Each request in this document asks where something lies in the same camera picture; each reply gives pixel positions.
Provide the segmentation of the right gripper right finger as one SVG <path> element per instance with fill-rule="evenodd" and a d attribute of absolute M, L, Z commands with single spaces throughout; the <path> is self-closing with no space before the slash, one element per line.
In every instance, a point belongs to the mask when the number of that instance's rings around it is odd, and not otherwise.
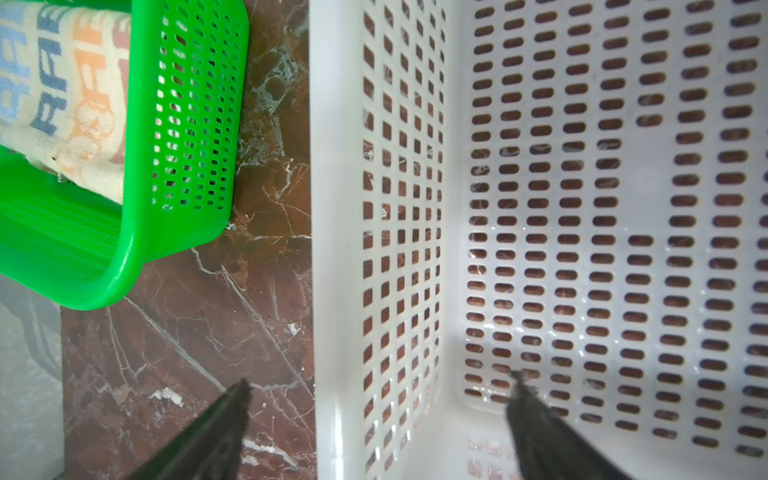
<path fill-rule="evenodd" d="M 511 378 L 505 414 L 523 479 L 630 479 L 537 398 L 521 372 Z"/>

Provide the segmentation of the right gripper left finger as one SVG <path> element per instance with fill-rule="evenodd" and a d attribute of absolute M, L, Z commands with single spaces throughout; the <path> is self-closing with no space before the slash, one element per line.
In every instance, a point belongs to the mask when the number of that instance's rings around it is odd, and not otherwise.
<path fill-rule="evenodd" d="M 251 387 L 242 379 L 222 393 L 131 479 L 235 479 L 248 429 Z"/>

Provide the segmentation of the white plastic basket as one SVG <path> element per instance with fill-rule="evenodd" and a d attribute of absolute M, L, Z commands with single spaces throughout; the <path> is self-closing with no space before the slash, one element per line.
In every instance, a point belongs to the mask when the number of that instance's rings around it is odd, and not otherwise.
<path fill-rule="evenodd" d="M 767 475 L 767 5 L 313 1 L 317 471 Z"/>

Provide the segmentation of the green plastic basket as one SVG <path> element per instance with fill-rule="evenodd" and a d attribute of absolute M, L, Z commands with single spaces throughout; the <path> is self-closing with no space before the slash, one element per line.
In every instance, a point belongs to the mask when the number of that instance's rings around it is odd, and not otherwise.
<path fill-rule="evenodd" d="M 1 5 L 1 273 L 75 310 L 217 238 L 232 209 L 240 1 Z"/>

